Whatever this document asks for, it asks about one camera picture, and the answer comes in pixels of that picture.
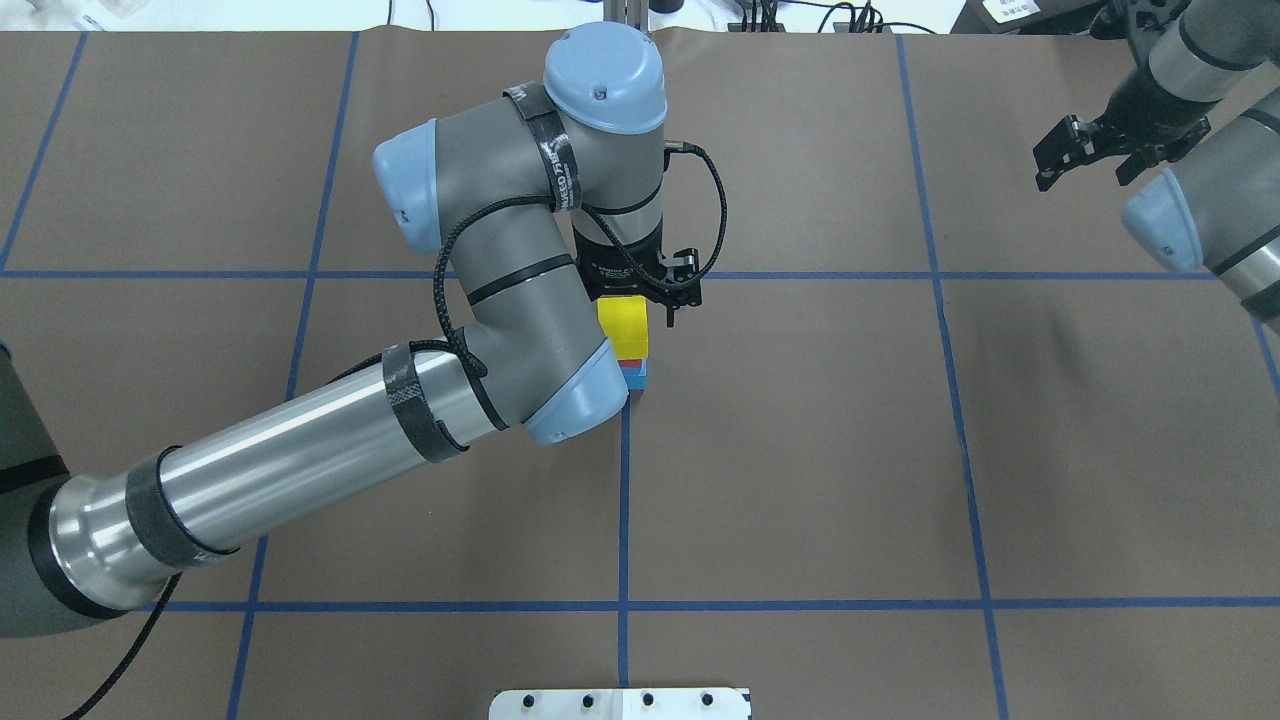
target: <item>black cord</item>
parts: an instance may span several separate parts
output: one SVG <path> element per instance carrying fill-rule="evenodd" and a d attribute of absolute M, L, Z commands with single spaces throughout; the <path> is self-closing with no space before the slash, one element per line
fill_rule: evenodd
<path fill-rule="evenodd" d="M 453 225 L 453 229 L 449 231 L 449 236 L 445 237 L 444 243 L 440 245 L 440 254 L 435 259 L 435 277 L 431 278 L 431 297 L 435 300 L 435 318 L 440 320 L 440 329 L 444 331 L 444 341 L 449 343 L 452 352 L 462 360 L 462 365 L 467 369 L 467 372 L 475 373 L 476 377 L 483 378 L 488 375 L 489 369 L 485 368 L 484 363 L 481 363 L 479 357 L 472 355 L 466 346 L 462 345 L 462 340 L 458 337 L 458 331 L 453 329 L 453 323 L 449 320 L 449 304 L 444 299 L 444 273 L 449 269 L 449 256 L 453 254 L 453 246 L 458 242 L 458 237 L 466 232 L 467 228 L 476 224 L 485 217 L 497 213 L 498 210 L 506 210 L 507 208 L 516 208 L 520 205 L 552 205 L 553 202 L 554 200 L 549 195 L 525 195 L 490 202 L 463 218 L 458 224 Z"/>
<path fill-rule="evenodd" d="M 710 258 L 707 259 L 707 264 L 696 273 L 680 282 L 668 282 L 653 277 L 652 274 L 649 274 L 648 270 L 644 269 L 640 261 L 631 255 L 631 252 L 626 249 L 626 246 L 622 245 L 622 241 L 618 240 L 618 236 L 613 232 L 613 228 L 611 228 L 609 224 L 604 220 L 604 217 L 599 213 L 599 210 L 591 208 L 590 205 L 582 205 L 582 211 L 586 213 L 588 217 L 590 217 L 595 222 L 595 224 L 600 227 L 600 231 L 604 232 L 604 236 L 609 238 L 609 242 L 613 245 L 613 247 L 622 254 L 622 258 L 626 260 L 627 265 L 630 265 L 631 269 L 635 270 L 635 273 L 640 277 L 640 279 L 643 279 L 644 282 L 658 290 L 676 291 L 691 287 L 694 283 L 703 279 L 707 275 L 707 273 L 710 272 L 712 266 L 716 265 L 716 260 L 719 258 L 721 249 L 724 246 L 724 233 L 728 231 L 728 200 L 724 195 L 724 182 L 719 177 L 719 170 L 716 169 L 716 163 L 712 161 L 710 156 L 707 154 L 705 150 L 691 142 L 684 142 L 680 145 L 680 147 L 668 149 L 666 150 L 666 152 L 677 155 L 698 155 L 699 158 L 701 158 L 703 163 L 707 165 L 707 169 L 712 174 L 712 179 L 716 181 L 716 192 L 717 195 L 719 195 L 721 220 L 719 220 L 719 231 L 716 234 L 716 247 L 712 250 Z M 467 228 L 476 224 L 481 219 L 497 213 L 498 210 L 506 210 L 507 208 L 517 208 L 522 205 L 552 205 L 553 202 L 554 200 L 549 195 L 525 195 L 525 196 L 507 197 L 504 200 L 498 200 L 495 202 L 485 205 L 484 208 L 476 210 L 475 213 L 460 220 L 458 224 L 453 225 L 453 229 L 449 231 L 448 237 L 445 237 L 444 242 L 440 245 L 439 256 L 435 260 L 435 273 L 431 277 L 431 299 L 435 302 L 435 318 L 440 322 L 440 331 L 444 333 L 444 340 L 412 341 L 408 343 L 410 352 L 419 352 L 421 350 L 438 350 L 440 352 L 452 352 L 453 355 L 458 356 L 458 360 L 462 363 L 463 368 L 467 370 L 468 374 L 474 373 L 476 377 L 480 378 L 489 374 L 489 369 L 485 366 L 485 364 L 481 363 L 479 357 L 472 355 L 467 350 L 466 345 L 463 345 L 461 336 L 458 336 L 458 332 L 453 328 L 453 322 L 449 318 L 449 305 L 444 297 L 444 274 L 449 268 L 449 258 L 453 255 L 453 246 L 457 245 L 458 238 L 462 236 L 463 232 L 467 231 Z M 371 368 L 380 361 L 381 361 L 381 354 L 374 355 L 371 357 L 367 357 L 357 363 L 356 365 L 351 366 L 349 369 L 340 373 L 338 377 L 335 377 L 329 382 L 333 383 L 340 380 L 342 378 L 346 378 L 348 375 Z"/>
<path fill-rule="evenodd" d="M 884 22 L 884 14 L 878 9 L 873 8 L 870 3 L 867 3 L 861 8 L 855 8 L 852 3 L 836 3 L 829 5 L 827 3 L 813 3 L 812 0 L 774 0 L 774 6 L 777 3 L 787 3 L 791 5 L 808 5 L 810 8 L 827 8 L 827 14 L 822 18 L 822 24 L 818 26 L 818 32 L 822 32 L 827 27 L 827 20 L 831 19 L 831 14 L 837 8 L 849 9 L 849 32 L 882 32 L 887 27 L 902 26 L 914 27 L 916 29 L 923 29 L 929 35 L 938 35 L 936 31 L 929 29 L 924 26 L 906 22 Z"/>
<path fill-rule="evenodd" d="M 765 0 L 769 8 L 769 32 L 782 32 L 778 27 L 778 0 Z"/>
<path fill-rule="evenodd" d="M 151 615 L 147 618 L 147 621 L 142 624 L 142 629 L 138 630 L 138 637 L 133 641 L 133 646 L 131 646 L 129 651 L 124 653 L 123 659 L 120 659 L 120 662 L 115 666 L 115 670 L 111 670 L 111 674 L 108 675 L 105 680 L 102 680 L 102 684 L 99 685 L 96 691 L 93 691 L 93 694 L 91 694 L 88 700 L 84 701 L 83 705 L 77 707 L 67 717 L 63 717 L 63 720 L 81 720 L 81 717 L 84 717 L 84 715 L 90 710 L 93 710 L 93 706 L 96 706 L 104 697 L 106 697 L 106 693 L 109 693 L 111 688 L 115 687 L 115 683 L 120 679 L 122 675 L 124 675 L 124 671 L 129 669 L 129 664 L 133 662 L 133 659 L 138 656 L 138 651 L 142 650 L 142 643 L 147 642 L 147 635 L 151 634 L 151 629 L 155 628 L 156 620 L 160 619 L 160 614 L 164 612 L 165 606 L 169 605 L 169 598 L 173 597 L 173 591 L 178 587 L 179 579 L 182 579 L 182 573 L 178 573 L 177 575 L 169 578 L 169 582 L 165 583 L 164 585 L 164 591 L 156 600 L 155 609 L 151 611 Z"/>
<path fill-rule="evenodd" d="M 915 23 L 901 23 L 901 22 L 893 22 L 893 23 L 876 23 L 876 24 L 870 26 L 869 28 L 867 28 L 867 29 L 865 29 L 865 31 L 863 31 L 863 32 L 879 32 L 879 29 L 881 29 L 881 28 L 886 28 L 886 27 L 893 27 L 893 26 L 902 26 L 902 27 L 914 27 L 915 29 L 923 29 L 924 32 L 927 32 L 927 33 L 929 33 L 929 35 L 938 35 L 938 33 L 937 33 L 937 31 L 933 31 L 933 29 L 929 29 L 929 28 L 927 28 L 927 27 L 924 27 L 924 26 L 918 26 L 918 24 L 915 24 Z"/>
<path fill-rule="evenodd" d="M 724 183 L 721 181 L 719 172 L 716 169 L 716 163 L 712 163 L 712 159 L 709 155 L 707 155 L 705 150 L 694 145 L 692 142 L 684 142 L 678 149 L 671 149 L 667 150 L 667 152 L 675 155 L 698 155 L 699 158 L 701 158 L 703 163 L 707 165 L 707 169 L 712 173 L 712 179 L 716 181 L 716 192 L 719 193 L 721 224 L 719 224 L 719 231 L 716 234 L 716 249 L 712 250 L 712 256 L 707 259 L 707 264 L 703 265 L 700 270 L 698 270 L 692 275 L 680 282 L 660 281 L 650 275 L 649 272 L 645 270 L 644 266 L 640 264 L 640 261 L 636 260 L 634 255 L 631 255 L 631 252 L 626 249 L 625 245 L 622 245 L 622 241 L 618 240 L 617 234 L 614 234 L 613 228 L 611 228 L 609 224 L 604 222 L 604 215 L 602 215 L 599 210 L 591 208 L 590 205 L 582 205 L 582 211 L 586 213 L 593 220 L 595 220 L 595 224 L 600 228 L 602 232 L 604 232 L 604 237 L 609 238 L 609 243 L 612 243 L 613 247 L 618 250 L 622 258 L 627 261 L 627 265 L 631 266 L 631 270 L 635 272 L 636 275 L 640 277 L 640 279 L 643 279 L 645 283 L 658 290 L 675 291 L 691 287 L 698 281 L 703 279 L 707 275 L 707 273 L 710 272 L 712 266 L 716 265 L 716 259 L 719 258 L 721 247 L 724 246 L 724 232 L 728 229 L 728 200 L 724 197 Z"/>
<path fill-rule="evenodd" d="M 823 28 L 827 27 L 827 20 L 831 19 L 831 14 L 835 13 L 836 10 L 841 9 L 841 8 L 849 9 L 849 26 L 852 27 L 852 24 L 854 24 L 854 14 L 858 12 L 858 8 L 854 8 L 852 3 L 836 3 L 835 5 L 823 5 L 823 6 L 827 8 L 827 14 L 823 15 L 822 17 L 822 22 L 818 23 L 818 32 L 822 32 Z"/>

